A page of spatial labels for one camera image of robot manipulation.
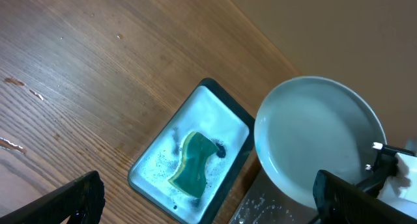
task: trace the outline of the rectangular tray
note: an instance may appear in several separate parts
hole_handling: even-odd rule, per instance
[[[181,223],[212,223],[253,148],[254,124],[217,82],[203,79],[129,170],[128,183]],[[179,168],[182,143],[194,131],[225,149],[223,158],[214,154],[208,159],[200,199],[168,182]]]

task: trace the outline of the round plate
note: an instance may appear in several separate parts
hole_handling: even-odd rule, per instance
[[[263,169],[286,195],[315,208],[317,171],[349,183],[366,177],[372,142],[386,143],[372,109],[346,86],[323,77],[298,77],[264,99],[255,120],[255,147]]]

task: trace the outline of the green sponge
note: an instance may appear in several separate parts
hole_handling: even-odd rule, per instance
[[[206,188],[205,167],[219,148],[201,133],[192,132],[182,146],[180,168],[168,181],[187,195],[200,198]]]

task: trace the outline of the dark stain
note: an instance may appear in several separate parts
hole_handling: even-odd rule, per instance
[[[61,136],[60,136],[58,133],[56,133],[56,134],[53,136],[53,138],[54,138],[56,141],[59,141],[59,139],[61,138]]]
[[[217,151],[216,155],[219,158],[224,158],[226,156],[226,149],[225,149],[224,144],[217,139],[214,139],[213,143],[215,143],[216,146],[219,148],[219,151]]]
[[[180,144],[181,144],[180,136],[178,134],[178,127],[174,127],[172,129],[174,131],[174,133],[172,135],[172,138],[174,139],[174,142],[175,142],[173,153],[174,153],[174,155],[178,156],[180,154]]]
[[[200,204],[201,204],[201,199],[200,198],[195,198],[192,201],[190,201],[190,205],[193,208],[198,208],[200,206]]]
[[[44,97],[42,97],[40,94],[36,93],[33,90],[29,90],[32,94],[34,94],[36,97],[38,97],[40,100],[44,100]]]
[[[15,84],[15,85],[18,85],[18,86],[21,86],[21,87],[25,85],[23,82],[21,82],[17,79],[14,79],[13,77],[5,78],[5,82]]]
[[[23,147],[15,145],[14,143],[11,143],[9,140],[3,139],[2,137],[0,137],[0,147],[7,150],[17,150],[23,154],[26,154],[27,152]]]

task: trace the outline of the brown tabletop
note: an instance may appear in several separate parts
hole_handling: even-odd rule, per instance
[[[0,137],[27,151],[0,149],[0,216],[97,170],[102,223],[172,223],[126,176],[193,88],[255,116],[296,75],[230,0],[0,0]],[[252,152],[216,223],[258,170]]]

